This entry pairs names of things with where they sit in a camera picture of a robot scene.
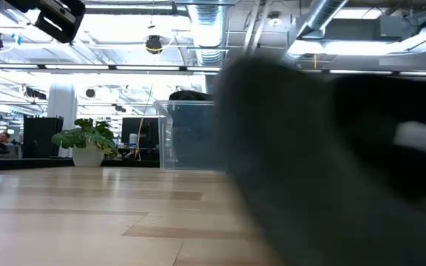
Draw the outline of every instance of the black camera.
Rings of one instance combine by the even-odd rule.
[[[34,25],[61,43],[73,41],[86,12],[85,4],[81,0],[6,0],[6,2],[23,13],[38,8],[41,12]]]

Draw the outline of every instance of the cable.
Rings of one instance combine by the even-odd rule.
[[[411,22],[408,20],[408,18],[407,17],[404,17],[403,16],[403,19],[405,19],[405,21],[410,25],[410,26],[414,26],[414,27],[420,27],[420,25],[414,25],[414,24],[411,24]]]
[[[141,117],[141,123],[139,124],[138,142],[136,143],[136,150],[135,150],[134,158],[136,158],[138,156],[138,153],[139,153],[139,140],[141,139],[141,128],[142,128],[142,123],[144,122],[144,116],[146,115],[146,112],[147,112],[147,107],[149,107],[149,100],[151,99],[152,88],[154,88],[153,83],[151,83],[151,89],[149,90],[149,97],[147,97],[146,107],[144,108],[144,112],[142,113],[142,117]]]
[[[381,14],[382,15],[384,15],[384,11],[382,11],[382,9],[380,9],[379,7],[376,7],[376,6],[374,6],[374,7],[371,7],[370,9],[368,9],[368,11],[366,11],[365,13],[364,13],[364,15],[362,15],[362,17],[361,17],[361,19],[363,19],[371,10],[373,10],[374,8],[376,8],[377,10],[379,10],[379,11],[381,11]]]

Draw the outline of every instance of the white column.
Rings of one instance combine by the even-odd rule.
[[[57,82],[50,84],[47,117],[63,117],[63,130],[75,128],[77,106],[77,93],[73,83]],[[72,150],[60,148],[58,156],[71,157]]]

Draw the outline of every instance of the wooden table surface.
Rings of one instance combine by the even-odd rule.
[[[0,265],[277,265],[219,173],[0,171]]]

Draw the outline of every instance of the white planter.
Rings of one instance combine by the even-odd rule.
[[[86,148],[73,147],[73,163],[77,167],[99,167],[104,153],[95,145],[87,144]]]

